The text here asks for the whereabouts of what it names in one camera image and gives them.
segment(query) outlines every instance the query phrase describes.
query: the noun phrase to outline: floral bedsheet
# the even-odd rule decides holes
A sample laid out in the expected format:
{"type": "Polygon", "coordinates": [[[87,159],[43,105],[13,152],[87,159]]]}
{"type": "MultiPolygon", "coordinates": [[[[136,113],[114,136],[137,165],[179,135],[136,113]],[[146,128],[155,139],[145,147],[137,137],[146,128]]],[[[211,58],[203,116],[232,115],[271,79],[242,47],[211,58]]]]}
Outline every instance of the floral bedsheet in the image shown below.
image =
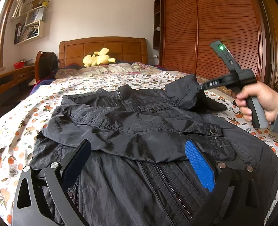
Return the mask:
{"type": "MultiPolygon", "coordinates": [[[[20,173],[32,159],[36,135],[47,127],[63,95],[94,92],[98,88],[114,91],[125,84],[134,89],[164,88],[166,84],[185,75],[177,71],[163,72],[141,63],[96,66],[79,71],[59,70],[57,80],[51,85],[40,86],[33,95],[0,118],[0,215],[3,220],[11,224],[13,199],[20,173]]],[[[245,122],[239,109],[230,101],[211,91],[205,93],[227,106],[226,111],[214,115],[263,140],[278,157],[278,133],[269,129],[254,129],[250,123],[245,122]]],[[[267,218],[277,200],[278,191],[267,218]]]]}

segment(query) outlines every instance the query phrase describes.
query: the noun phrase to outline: person's right hand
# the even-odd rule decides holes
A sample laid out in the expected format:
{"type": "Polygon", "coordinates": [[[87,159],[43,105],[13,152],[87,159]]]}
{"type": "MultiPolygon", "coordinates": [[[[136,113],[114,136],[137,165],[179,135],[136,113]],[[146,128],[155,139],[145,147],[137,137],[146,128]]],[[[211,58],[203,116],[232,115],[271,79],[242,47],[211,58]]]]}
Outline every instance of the person's right hand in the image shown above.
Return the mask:
{"type": "Polygon", "coordinates": [[[252,111],[247,107],[245,99],[249,96],[256,96],[260,105],[263,107],[266,119],[273,122],[278,114],[278,93],[268,87],[266,84],[257,82],[246,85],[239,94],[231,93],[246,121],[252,121],[252,111]]]}

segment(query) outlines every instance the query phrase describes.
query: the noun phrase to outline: red basket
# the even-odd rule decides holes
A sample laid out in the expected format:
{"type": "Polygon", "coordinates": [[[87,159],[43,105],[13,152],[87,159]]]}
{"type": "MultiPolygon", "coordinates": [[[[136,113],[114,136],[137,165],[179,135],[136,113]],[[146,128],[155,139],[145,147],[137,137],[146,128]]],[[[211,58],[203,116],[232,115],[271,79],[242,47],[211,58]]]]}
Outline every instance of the red basket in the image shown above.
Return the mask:
{"type": "Polygon", "coordinates": [[[18,62],[13,65],[16,69],[22,68],[25,65],[25,62],[18,62]]]}

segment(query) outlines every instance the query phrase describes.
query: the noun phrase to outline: headboard panel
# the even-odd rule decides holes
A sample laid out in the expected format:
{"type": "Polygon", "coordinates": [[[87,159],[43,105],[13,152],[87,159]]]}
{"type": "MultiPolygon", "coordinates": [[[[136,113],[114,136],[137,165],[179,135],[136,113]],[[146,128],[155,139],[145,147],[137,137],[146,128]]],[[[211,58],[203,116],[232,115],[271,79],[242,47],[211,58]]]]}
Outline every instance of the headboard panel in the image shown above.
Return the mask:
{"type": "Polygon", "coordinates": [[[60,68],[71,63],[83,66],[83,58],[103,47],[110,49],[109,56],[122,61],[138,61],[147,64],[147,45],[144,38],[104,36],[61,41],[59,48],[60,68]]]}

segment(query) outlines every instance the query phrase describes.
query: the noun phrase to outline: black jacket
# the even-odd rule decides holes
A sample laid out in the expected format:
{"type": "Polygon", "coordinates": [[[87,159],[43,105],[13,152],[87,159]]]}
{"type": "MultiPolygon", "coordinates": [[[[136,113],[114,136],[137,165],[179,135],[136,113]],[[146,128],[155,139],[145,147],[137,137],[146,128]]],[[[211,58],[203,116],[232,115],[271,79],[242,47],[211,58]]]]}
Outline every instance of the black jacket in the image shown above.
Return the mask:
{"type": "Polygon", "coordinates": [[[209,193],[185,155],[186,141],[193,140],[229,167],[254,168],[266,214],[278,187],[278,158],[263,141],[204,113],[222,106],[197,85],[188,75],[165,90],[126,85],[64,96],[37,137],[30,165],[60,161],[87,139],[92,154],[69,191],[90,225],[188,225],[209,193]]]}

